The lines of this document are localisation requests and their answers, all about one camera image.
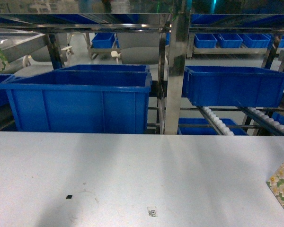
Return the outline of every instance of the small label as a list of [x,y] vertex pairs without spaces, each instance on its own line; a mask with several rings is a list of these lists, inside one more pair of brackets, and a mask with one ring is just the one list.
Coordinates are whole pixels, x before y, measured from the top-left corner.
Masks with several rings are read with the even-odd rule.
[[157,207],[147,207],[148,210],[148,215],[151,217],[157,217],[158,216],[158,211]]

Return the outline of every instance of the stainless steel shelf rack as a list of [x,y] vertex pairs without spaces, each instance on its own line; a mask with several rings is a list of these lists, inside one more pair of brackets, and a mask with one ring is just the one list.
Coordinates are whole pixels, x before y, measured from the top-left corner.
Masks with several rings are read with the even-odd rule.
[[[193,54],[194,33],[273,34],[262,67],[269,69],[284,35],[284,1],[252,0],[0,0],[0,28],[38,32],[48,46],[53,67],[63,67],[56,33],[160,33],[159,78],[156,83],[161,134],[176,134],[186,54]],[[191,14],[225,16],[209,25],[191,25]],[[140,15],[124,22],[120,15]],[[170,34],[169,74],[163,80],[166,33]],[[284,71],[284,60],[280,71]]]

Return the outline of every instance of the black mark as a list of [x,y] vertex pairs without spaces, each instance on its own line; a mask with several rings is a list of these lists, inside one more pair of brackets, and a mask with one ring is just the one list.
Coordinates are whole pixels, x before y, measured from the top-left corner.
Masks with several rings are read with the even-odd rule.
[[149,210],[148,211],[149,216],[155,217],[156,216],[156,211],[155,210]]

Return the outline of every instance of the white countertop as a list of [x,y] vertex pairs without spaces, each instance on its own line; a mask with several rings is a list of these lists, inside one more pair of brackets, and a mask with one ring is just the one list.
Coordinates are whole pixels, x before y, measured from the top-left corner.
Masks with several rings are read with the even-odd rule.
[[283,161],[284,137],[0,132],[0,227],[284,227]]

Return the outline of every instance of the gray floor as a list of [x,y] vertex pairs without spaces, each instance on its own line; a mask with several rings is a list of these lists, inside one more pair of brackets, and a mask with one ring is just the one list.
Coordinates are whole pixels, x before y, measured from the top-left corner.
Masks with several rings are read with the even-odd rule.
[[[77,64],[116,64],[110,54],[101,54],[96,59],[91,60],[88,54],[87,45],[82,35],[75,35],[71,39],[71,46],[74,55],[71,59],[71,65]],[[203,65],[203,66],[249,66],[261,67],[263,55],[195,55],[192,59],[186,60],[186,65]],[[38,73],[51,71],[53,68],[50,62],[36,62],[31,59],[32,66],[26,67],[17,72],[17,76],[31,76]],[[280,61],[274,60],[271,69],[278,70]],[[158,65],[151,65],[151,73],[153,80],[158,78]],[[157,105],[156,98],[150,98],[150,106]],[[181,102],[182,107],[192,107],[187,98],[183,98]],[[231,118],[236,123],[241,124],[244,114],[241,112],[215,112],[220,118]],[[181,111],[180,117],[183,118],[196,118],[202,117],[197,111]],[[148,122],[156,122],[156,111],[149,110]]]

